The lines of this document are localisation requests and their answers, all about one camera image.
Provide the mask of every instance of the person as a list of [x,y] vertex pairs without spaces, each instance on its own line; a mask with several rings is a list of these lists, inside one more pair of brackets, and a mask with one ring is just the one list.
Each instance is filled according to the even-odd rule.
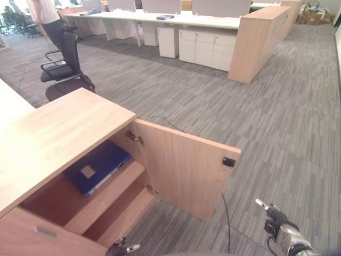
[[52,43],[61,49],[61,36],[66,26],[51,0],[27,0],[32,18],[43,27]]
[[17,4],[14,2],[14,0],[10,0],[10,5],[12,6],[13,10],[15,13],[17,14],[22,14],[22,11],[20,10],[20,8],[17,6]]

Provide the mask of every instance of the desk divider panel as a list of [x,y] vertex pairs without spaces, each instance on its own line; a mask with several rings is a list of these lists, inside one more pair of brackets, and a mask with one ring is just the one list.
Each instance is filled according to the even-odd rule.
[[193,0],[194,15],[239,18],[249,13],[251,0]]
[[103,9],[101,0],[82,0],[82,6],[86,11]]
[[144,12],[181,13],[181,0],[142,0]]
[[124,11],[136,11],[135,0],[107,0],[109,11],[122,9]]

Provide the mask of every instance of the cardboard box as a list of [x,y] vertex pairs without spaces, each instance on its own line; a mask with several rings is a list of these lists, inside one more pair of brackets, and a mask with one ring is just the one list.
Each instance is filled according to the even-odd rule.
[[335,15],[334,14],[330,14],[330,13],[325,13],[320,21],[320,24],[329,24],[332,23],[332,21],[334,20]]
[[296,23],[297,24],[306,24],[308,20],[308,17],[304,16],[304,15],[299,15],[297,17]]
[[323,13],[312,13],[308,17],[308,20],[307,20],[306,24],[309,24],[309,25],[319,25],[322,16],[323,16]]
[[182,11],[192,11],[192,0],[182,0],[181,1]]

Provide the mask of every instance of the white desk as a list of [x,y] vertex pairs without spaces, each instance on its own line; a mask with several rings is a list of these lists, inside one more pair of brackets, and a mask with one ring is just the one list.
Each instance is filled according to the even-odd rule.
[[35,108],[0,78],[0,126],[33,112]]
[[[144,13],[144,12],[102,12],[92,14],[87,17],[88,19],[102,19],[105,26],[105,33],[108,40],[115,38],[126,39],[132,37],[131,26],[135,28],[137,41],[141,45],[140,37],[137,32],[137,22],[142,22],[143,31],[148,31],[148,38],[154,38],[153,43],[145,45],[156,46],[157,31],[156,28],[160,24],[175,24],[175,25],[189,25],[209,28],[222,28],[222,29],[239,29],[239,18],[220,18],[208,16],[189,15],[187,12],[175,15],[174,19],[157,20],[156,17],[165,15],[164,13]],[[79,13],[67,14],[68,17],[82,17]]]

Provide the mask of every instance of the blue binder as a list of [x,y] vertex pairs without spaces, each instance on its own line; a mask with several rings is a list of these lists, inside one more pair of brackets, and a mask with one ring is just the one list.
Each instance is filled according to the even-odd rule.
[[65,175],[88,197],[130,159],[129,153],[105,141],[67,168]]

